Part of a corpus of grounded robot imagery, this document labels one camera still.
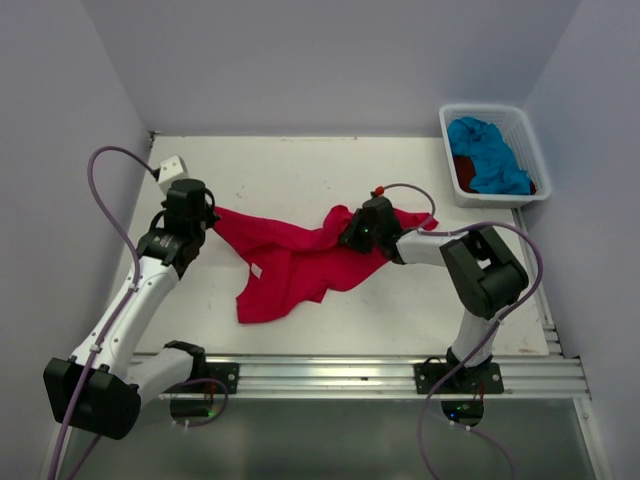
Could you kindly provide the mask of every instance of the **dark red cloth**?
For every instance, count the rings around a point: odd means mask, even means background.
[[[247,286],[236,298],[240,323],[276,320],[304,300],[320,303],[327,289],[350,290],[387,262],[377,250],[363,255],[338,245],[338,236],[353,216],[343,205],[333,207],[316,230],[219,207],[216,213],[221,219],[215,231],[251,270]],[[415,227],[428,217],[397,209],[396,215],[403,228]],[[437,225],[434,219],[427,228]]]

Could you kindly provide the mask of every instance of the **blue cloth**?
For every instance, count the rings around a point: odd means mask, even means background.
[[[470,157],[476,170],[470,187],[478,193],[530,195],[531,179],[492,123],[472,117],[454,120],[447,129],[451,152]]]

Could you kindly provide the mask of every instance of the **white table surface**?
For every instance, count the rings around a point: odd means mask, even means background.
[[[354,210],[370,190],[392,182],[428,190],[443,229],[481,220],[513,224],[509,210],[455,206],[441,138],[159,136],[151,164],[174,154],[185,160],[192,178],[213,191],[217,205],[307,228],[319,227],[332,206],[342,203]],[[429,208],[411,190],[393,189],[387,196],[404,210]],[[146,176],[129,230],[134,243],[162,200]],[[500,234],[524,264],[517,237]],[[125,251],[114,288],[130,264]],[[240,325],[235,297],[248,275],[232,248],[208,232],[200,256],[160,306],[136,350],[157,352],[170,340],[183,340],[210,354],[444,354],[463,313],[446,269],[387,264],[349,292],[329,291],[321,304],[304,302],[282,319]],[[530,299],[500,328],[494,354],[548,353],[539,311]]]

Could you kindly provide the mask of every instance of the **glass panel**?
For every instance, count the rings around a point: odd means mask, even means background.
[[[171,428],[168,402],[154,402],[123,440],[103,439],[78,479],[367,479],[427,477],[418,453],[421,402],[383,400],[238,400],[220,420]],[[445,479],[509,478],[495,447],[451,428],[435,405],[426,444]],[[593,479],[571,400],[486,402],[480,423],[515,458],[519,479]],[[75,432],[66,478],[91,435]]]

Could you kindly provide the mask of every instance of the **white box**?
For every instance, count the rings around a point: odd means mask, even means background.
[[[518,166],[527,172],[536,186],[535,195],[498,195],[467,193],[460,188],[453,164],[447,129],[451,122],[462,117],[473,117],[495,124],[504,141],[511,147]],[[454,104],[440,109],[442,137],[447,150],[449,171],[453,182],[455,201],[464,208],[518,208],[532,201],[546,200],[551,195],[551,183],[527,115],[519,108],[493,104]]]

